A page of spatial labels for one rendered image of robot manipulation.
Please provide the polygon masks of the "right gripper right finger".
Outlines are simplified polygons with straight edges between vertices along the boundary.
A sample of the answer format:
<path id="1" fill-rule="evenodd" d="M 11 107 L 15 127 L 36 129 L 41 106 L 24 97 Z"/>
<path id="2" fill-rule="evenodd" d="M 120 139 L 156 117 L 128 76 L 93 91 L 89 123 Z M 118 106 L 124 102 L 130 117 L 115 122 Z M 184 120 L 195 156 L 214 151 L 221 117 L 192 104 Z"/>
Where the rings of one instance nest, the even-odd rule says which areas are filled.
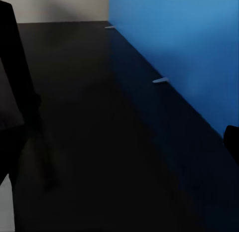
<path id="1" fill-rule="evenodd" d="M 223 143 L 239 166 L 239 127 L 228 125 Z"/>

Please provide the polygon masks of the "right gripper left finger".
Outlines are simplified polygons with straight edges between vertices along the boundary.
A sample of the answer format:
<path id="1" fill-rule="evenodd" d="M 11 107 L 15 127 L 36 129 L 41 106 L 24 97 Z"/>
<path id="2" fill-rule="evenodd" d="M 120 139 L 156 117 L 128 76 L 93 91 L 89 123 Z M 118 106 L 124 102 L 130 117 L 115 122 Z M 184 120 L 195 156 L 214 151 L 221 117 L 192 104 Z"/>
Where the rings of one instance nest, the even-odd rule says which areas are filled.
<path id="1" fill-rule="evenodd" d="M 0 130 L 0 185 L 26 144 L 21 125 Z"/>

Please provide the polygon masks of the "monitor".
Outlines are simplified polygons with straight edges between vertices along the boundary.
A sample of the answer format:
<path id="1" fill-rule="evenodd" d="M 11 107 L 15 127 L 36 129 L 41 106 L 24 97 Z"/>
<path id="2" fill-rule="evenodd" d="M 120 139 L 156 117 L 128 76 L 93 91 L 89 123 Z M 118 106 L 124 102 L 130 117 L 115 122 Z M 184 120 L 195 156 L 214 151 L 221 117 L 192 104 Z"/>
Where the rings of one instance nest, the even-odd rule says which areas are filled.
<path id="1" fill-rule="evenodd" d="M 38 106 L 41 97 L 35 93 L 19 34 L 12 4 L 0 1 L 0 58 L 6 71 L 16 103 L 23 115 L 24 134 L 43 129 Z M 0 123 L 8 129 L 0 117 Z M 14 164 L 0 185 L 0 232 L 15 232 L 11 176 Z"/>

